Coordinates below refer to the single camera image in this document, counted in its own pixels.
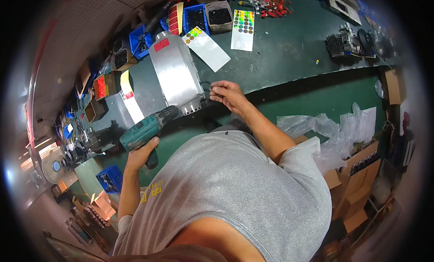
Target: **workbench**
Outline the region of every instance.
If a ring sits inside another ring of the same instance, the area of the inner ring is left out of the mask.
[[[324,41],[328,35],[339,34],[339,26],[350,20],[329,9],[325,1],[289,1],[291,4],[288,4],[288,7],[292,7],[292,14],[287,14],[282,18],[267,17],[265,19],[261,19],[260,15],[255,15],[252,52],[232,50],[231,32],[211,35],[214,41],[231,57],[231,60],[216,73],[194,52],[191,52],[201,82],[230,80],[237,82],[247,94],[311,76],[384,65],[378,59],[369,58],[359,59],[350,65],[333,62],[328,55]],[[230,0],[229,3],[232,10],[245,10],[234,0]],[[361,15],[360,19],[362,26],[353,27],[356,30],[358,28],[371,30],[366,19]],[[155,31],[152,36],[153,41],[155,41],[155,35],[160,31],[162,29]],[[394,64],[395,60],[396,58],[387,59],[386,62]],[[129,73],[135,98],[145,117],[166,107],[149,56],[131,67]],[[208,91],[209,85],[204,83],[203,88]],[[89,102],[88,95],[84,102],[86,106]],[[91,126],[98,131],[116,125],[122,132],[134,125],[119,93],[107,96],[106,103],[108,112],[105,116],[91,125],[85,120],[85,128]]]

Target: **cordless drill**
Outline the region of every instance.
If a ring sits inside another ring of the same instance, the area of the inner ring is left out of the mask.
[[[153,137],[158,136],[163,126],[175,119],[178,113],[179,109],[176,106],[169,106],[160,112],[147,116],[122,135],[120,138],[122,145],[127,151],[142,147]],[[149,155],[145,165],[148,169],[158,166],[157,151],[155,149]]]

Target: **hand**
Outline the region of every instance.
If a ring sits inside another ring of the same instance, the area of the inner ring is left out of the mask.
[[[244,96],[237,83],[221,80],[213,82],[210,86],[210,99],[222,102],[231,112],[240,116],[245,115],[250,102]]]
[[[127,165],[125,166],[125,171],[138,171],[148,160],[148,157],[152,150],[157,147],[160,142],[160,138],[155,136],[146,145],[140,147],[139,149],[130,151],[128,154]]]

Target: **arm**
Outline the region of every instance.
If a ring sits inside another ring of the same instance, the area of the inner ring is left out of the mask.
[[[119,198],[118,220],[123,216],[133,215],[140,203],[140,185],[138,170],[148,160],[149,154],[157,147],[160,139],[154,137],[145,146],[128,154],[127,164],[122,180],[121,197]]]
[[[222,102],[230,111],[238,114],[255,134],[265,153],[277,164],[283,153],[295,146],[294,141],[277,128],[244,96],[240,86],[229,81],[211,84],[210,99]]]

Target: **gray t-shirt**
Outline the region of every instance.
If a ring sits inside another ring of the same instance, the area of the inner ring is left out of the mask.
[[[234,227],[266,261],[308,261],[328,231],[332,202],[306,148],[288,149],[277,166],[245,132],[202,134],[171,156],[134,216],[119,221],[113,254],[158,252],[209,216]]]

